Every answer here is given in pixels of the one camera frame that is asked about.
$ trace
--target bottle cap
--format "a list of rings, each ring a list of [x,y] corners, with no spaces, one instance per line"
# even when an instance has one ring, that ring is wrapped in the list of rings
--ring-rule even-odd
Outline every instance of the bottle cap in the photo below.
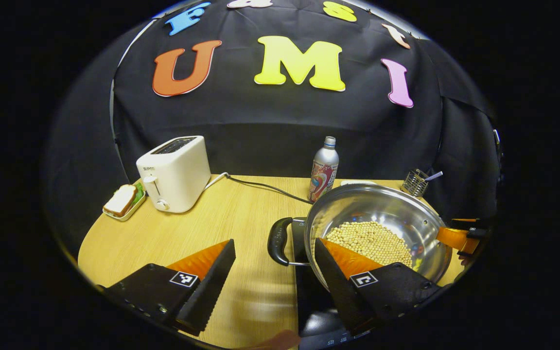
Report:
[[[334,137],[325,137],[325,141],[323,142],[325,146],[334,147],[336,146],[336,139]]]

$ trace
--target black handle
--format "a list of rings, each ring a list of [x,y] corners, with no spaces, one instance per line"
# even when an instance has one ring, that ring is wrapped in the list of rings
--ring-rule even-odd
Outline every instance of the black handle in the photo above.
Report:
[[[289,259],[284,254],[284,248],[288,237],[286,228],[291,222],[293,222],[293,217],[285,217],[276,221],[269,231],[269,241],[267,241],[267,253],[271,259],[284,266],[289,266]]]

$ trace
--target white toaster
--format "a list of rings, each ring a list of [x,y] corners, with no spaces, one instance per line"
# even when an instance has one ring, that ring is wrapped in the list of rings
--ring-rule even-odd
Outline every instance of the white toaster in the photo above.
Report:
[[[157,210],[186,212],[211,178],[204,137],[174,138],[136,162],[144,188]]]

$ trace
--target bread slice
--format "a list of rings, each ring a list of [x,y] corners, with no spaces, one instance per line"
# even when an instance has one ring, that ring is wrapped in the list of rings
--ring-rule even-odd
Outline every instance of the bread slice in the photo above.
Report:
[[[122,185],[103,209],[115,217],[123,217],[131,208],[137,192],[138,188],[133,185]]]

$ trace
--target utensil holder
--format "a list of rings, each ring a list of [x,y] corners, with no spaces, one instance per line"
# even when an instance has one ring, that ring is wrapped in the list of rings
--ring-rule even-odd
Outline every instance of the utensil holder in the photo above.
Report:
[[[427,177],[429,176],[420,171],[420,169],[413,169],[407,174],[401,190],[414,197],[422,197],[425,194],[425,190],[427,190],[427,185],[429,185],[429,182],[425,181]]]

